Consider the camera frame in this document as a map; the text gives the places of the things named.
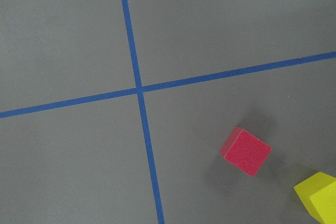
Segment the yellow wooden block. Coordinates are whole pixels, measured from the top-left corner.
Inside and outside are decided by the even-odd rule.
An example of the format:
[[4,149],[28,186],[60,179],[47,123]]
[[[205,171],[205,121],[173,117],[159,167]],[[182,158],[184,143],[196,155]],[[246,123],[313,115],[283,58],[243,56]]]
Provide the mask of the yellow wooden block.
[[335,223],[335,177],[317,172],[293,188],[318,223]]

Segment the red wooden block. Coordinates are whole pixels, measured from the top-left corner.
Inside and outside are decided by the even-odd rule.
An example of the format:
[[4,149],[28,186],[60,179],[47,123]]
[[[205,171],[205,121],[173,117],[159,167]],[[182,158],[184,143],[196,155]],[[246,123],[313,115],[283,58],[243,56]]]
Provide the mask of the red wooden block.
[[222,158],[253,177],[262,167],[272,148],[245,129],[235,127],[221,147]]

